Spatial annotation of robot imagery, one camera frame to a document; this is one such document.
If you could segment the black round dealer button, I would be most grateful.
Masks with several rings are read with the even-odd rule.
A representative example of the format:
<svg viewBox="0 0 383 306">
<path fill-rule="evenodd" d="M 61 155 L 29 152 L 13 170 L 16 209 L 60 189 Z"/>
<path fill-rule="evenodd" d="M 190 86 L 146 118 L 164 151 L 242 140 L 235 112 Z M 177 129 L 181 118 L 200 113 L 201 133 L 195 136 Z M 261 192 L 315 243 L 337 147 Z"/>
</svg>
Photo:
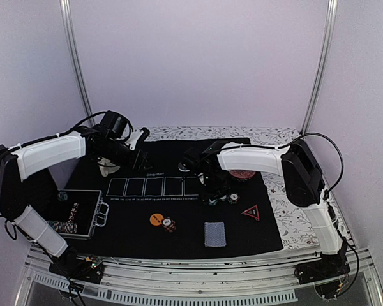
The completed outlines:
<svg viewBox="0 0 383 306">
<path fill-rule="evenodd" d="M 183 163 L 178 164 L 178 169 L 179 169 L 179 171 L 185 172 L 185 173 L 190 171 Z"/>
</svg>

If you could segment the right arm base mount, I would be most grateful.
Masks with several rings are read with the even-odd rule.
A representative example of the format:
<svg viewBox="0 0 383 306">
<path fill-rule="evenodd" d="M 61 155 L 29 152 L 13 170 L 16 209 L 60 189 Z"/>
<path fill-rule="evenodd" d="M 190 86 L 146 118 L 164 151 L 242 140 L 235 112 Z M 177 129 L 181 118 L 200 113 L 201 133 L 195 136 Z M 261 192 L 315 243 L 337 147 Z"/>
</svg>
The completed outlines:
<svg viewBox="0 0 383 306">
<path fill-rule="evenodd" d="M 295 277 L 300 284 L 308 284 L 343 276 L 343 280 L 337 279 L 332 283 L 315 287 L 317 294 L 325 300 L 338 298 L 350 273 L 346 257 L 347 247 L 347 242 L 344 242 L 341 249 L 334 255 L 321 254 L 320 259 L 317 261 L 296 265 L 294 269 Z"/>
</svg>

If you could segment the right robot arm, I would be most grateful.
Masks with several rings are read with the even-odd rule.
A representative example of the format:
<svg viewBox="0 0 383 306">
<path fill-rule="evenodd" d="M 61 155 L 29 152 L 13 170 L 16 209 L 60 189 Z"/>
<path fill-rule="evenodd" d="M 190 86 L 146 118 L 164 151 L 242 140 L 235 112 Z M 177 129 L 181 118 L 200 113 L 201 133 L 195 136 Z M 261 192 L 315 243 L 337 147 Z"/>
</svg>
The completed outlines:
<svg viewBox="0 0 383 306">
<path fill-rule="evenodd" d="M 322 169 L 303 140 L 280 147 L 221 139 L 203 151 L 192 147 L 183 155 L 179 170 L 196 176 L 204 186 L 203 199 L 212 202 L 231 193 L 230 173 L 251 171 L 271 173 L 283 178 L 285 194 L 291 204 L 306 214 L 318 238 L 321 256 L 317 272 L 332 277 L 342 267 L 347 243 L 338 227 Z"/>
</svg>

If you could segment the orange big blind button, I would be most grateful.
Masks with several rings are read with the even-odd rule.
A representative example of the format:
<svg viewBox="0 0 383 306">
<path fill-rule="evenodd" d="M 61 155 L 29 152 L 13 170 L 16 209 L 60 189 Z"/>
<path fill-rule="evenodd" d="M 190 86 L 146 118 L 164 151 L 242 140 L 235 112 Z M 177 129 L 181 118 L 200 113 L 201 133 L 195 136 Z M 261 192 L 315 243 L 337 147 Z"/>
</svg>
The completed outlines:
<svg viewBox="0 0 383 306">
<path fill-rule="evenodd" d="M 164 216 L 159 213 L 152 214 L 149 218 L 149 222 L 153 226 L 161 226 L 163 224 L 163 220 Z"/>
</svg>

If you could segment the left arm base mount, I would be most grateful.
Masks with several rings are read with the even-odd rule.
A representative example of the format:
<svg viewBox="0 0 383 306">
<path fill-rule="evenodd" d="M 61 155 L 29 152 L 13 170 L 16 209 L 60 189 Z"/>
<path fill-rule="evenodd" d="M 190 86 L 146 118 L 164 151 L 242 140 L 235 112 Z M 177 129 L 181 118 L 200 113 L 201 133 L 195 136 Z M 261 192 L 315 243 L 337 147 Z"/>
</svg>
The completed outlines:
<svg viewBox="0 0 383 306">
<path fill-rule="evenodd" d="M 80 259 L 74 252 L 66 252 L 59 258 L 51 257 L 49 272 L 71 280 L 100 284 L 105 271 L 103 261 L 94 256 Z"/>
</svg>

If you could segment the blue green poker chip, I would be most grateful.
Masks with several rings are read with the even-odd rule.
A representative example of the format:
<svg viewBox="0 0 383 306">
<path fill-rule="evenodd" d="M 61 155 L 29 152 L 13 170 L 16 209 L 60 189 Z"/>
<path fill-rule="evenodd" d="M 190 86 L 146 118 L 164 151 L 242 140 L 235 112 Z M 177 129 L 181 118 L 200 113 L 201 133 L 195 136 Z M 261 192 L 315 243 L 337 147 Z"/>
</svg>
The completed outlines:
<svg viewBox="0 0 383 306">
<path fill-rule="evenodd" d="M 227 201 L 232 204 L 232 205 L 235 205 L 238 203 L 240 197 L 237 193 L 230 193 L 228 198 L 227 198 Z"/>
</svg>

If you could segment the red black chip stack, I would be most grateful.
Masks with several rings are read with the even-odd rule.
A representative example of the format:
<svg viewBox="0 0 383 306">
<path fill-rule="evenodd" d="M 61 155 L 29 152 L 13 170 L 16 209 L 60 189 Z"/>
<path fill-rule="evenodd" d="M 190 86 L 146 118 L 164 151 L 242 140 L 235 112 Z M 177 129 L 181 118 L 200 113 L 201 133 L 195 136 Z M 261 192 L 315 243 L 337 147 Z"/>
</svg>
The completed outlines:
<svg viewBox="0 0 383 306">
<path fill-rule="evenodd" d="M 167 217 L 167 218 L 164 218 L 164 220 L 162 221 L 162 226 L 164 228 L 164 230 L 168 233 L 173 233 L 176 229 L 176 223 L 174 222 L 173 219 Z"/>
</svg>

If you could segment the blue playing card deck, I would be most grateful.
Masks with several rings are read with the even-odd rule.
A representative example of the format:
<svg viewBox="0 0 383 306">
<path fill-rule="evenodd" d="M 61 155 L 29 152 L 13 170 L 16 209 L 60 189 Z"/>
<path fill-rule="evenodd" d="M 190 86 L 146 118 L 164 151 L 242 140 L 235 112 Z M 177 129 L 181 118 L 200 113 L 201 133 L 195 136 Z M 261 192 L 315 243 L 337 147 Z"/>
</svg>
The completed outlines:
<svg viewBox="0 0 383 306">
<path fill-rule="evenodd" d="M 225 247 L 227 245 L 224 222 L 204 223 L 205 247 Z"/>
</svg>

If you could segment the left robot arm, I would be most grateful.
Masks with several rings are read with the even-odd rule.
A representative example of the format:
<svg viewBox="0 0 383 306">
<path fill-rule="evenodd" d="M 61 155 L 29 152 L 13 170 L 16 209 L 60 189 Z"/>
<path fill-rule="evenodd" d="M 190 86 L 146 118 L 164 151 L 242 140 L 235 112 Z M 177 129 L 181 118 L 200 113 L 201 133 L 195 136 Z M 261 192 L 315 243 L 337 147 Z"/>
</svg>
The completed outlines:
<svg viewBox="0 0 383 306">
<path fill-rule="evenodd" d="M 0 145 L 0 217 L 58 258 L 58 267 L 69 277 L 82 271 L 82 263 L 67 252 L 66 240 L 28 202 L 23 183 L 39 171 L 86 155 L 108 161 L 99 165 L 104 175 L 123 167 L 143 169 L 147 154 L 139 145 L 149 136 L 148 128 L 134 129 L 124 115 L 111 110 L 98 115 L 101 121 L 93 127 L 81 120 L 62 133 L 12 147 Z"/>
</svg>

